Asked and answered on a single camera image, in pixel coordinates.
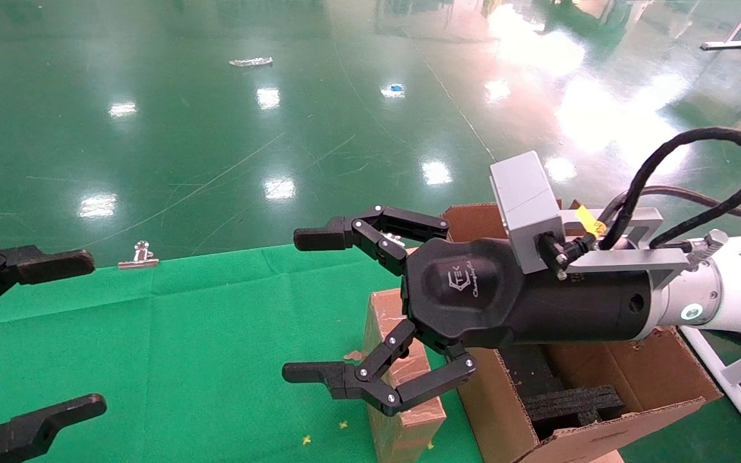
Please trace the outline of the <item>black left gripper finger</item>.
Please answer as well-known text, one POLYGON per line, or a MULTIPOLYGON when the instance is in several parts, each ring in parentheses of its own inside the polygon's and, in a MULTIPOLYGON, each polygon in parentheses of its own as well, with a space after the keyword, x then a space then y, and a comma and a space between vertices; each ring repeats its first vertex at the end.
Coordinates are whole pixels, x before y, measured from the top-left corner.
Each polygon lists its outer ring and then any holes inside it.
POLYGON ((0 424, 0 462, 24 462, 47 454, 59 431, 107 411, 100 394, 88 394, 11 418, 0 424))
POLYGON ((94 270, 94 258, 86 250, 45 254, 33 245, 0 249, 0 296, 15 285, 44 284, 94 270))

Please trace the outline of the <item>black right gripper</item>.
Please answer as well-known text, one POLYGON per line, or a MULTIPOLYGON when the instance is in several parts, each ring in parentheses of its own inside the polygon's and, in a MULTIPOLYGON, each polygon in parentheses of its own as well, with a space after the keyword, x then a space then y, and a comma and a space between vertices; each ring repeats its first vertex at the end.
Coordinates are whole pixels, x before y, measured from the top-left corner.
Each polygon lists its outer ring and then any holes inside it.
POLYGON ((300 251, 358 248, 391 275, 403 276, 400 320, 359 364, 286 363, 290 383, 321 383, 335 401, 367 402, 388 417, 462 386, 477 371, 465 348, 633 340, 651 303, 644 271, 609 271, 560 280, 548 269, 526 275, 506 239, 443 240, 450 223, 394 207, 336 216, 321 228, 297 228, 300 251), (408 256, 394 237, 424 243, 408 256), (438 349, 447 364, 391 386, 383 381, 414 340, 438 349))

